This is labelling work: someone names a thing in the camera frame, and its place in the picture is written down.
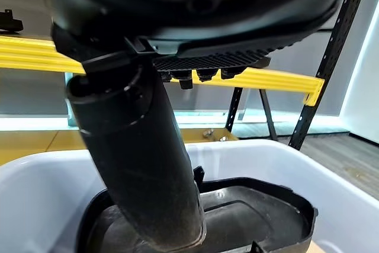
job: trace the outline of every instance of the black bracket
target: black bracket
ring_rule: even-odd
[[[23,29],[23,22],[21,20],[13,19],[12,10],[6,9],[5,12],[0,12],[0,30],[20,32]]]
[[[343,45],[346,42],[346,38],[349,34],[360,2],[361,0],[343,0],[336,24],[330,35],[329,43],[316,74],[316,77],[325,79],[325,83],[315,106],[304,106],[301,111],[300,118],[289,143],[289,146],[292,146],[294,149],[300,150],[304,142],[313,117],[320,105],[322,96],[324,95],[329,80],[332,77],[332,73],[339,59],[339,55],[341,54]]]

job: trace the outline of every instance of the white wall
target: white wall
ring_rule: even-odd
[[[379,2],[376,6],[348,92],[341,119],[352,133],[379,143]]]

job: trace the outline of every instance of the wooden floor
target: wooden floor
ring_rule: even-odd
[[[379,200],[379,148],[347,134],[309,136],[301,152]]]

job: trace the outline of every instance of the black tube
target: black tube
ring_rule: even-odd
[[[114,76],[101,88],[85,76],[68,83],[83,140],[112,199],[145,241],[160,251],[195,246],[205,237],[203,209],[163,83],[148,63]]]

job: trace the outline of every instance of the perforated metal post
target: perforated metal post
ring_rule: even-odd
[[[225,124],[225,129],[232,132],[233,123],[235,122],[239,100],[241,99],[243,88],[236,87],[233,91],[232,101],[230,102],[229,113]]]
[[[361,0],[343,0],[341,10],[339,11],[338,18],[332,34],[330,35],[329,43],[326,47],[324,56],[322,58],[319,70],[316,77],[325,79],[321,93],[317,99],[314,107],[304,106],[301,111],[300,118],[292,134],[289,145],[299,150],[307,135],[310,124],[316,114],[317,108],[320,105],[323,94],[329,83],[332,73],[341,54],[343,45],[349,34],[351,25],[353,23],[356,11],[358,10]]]

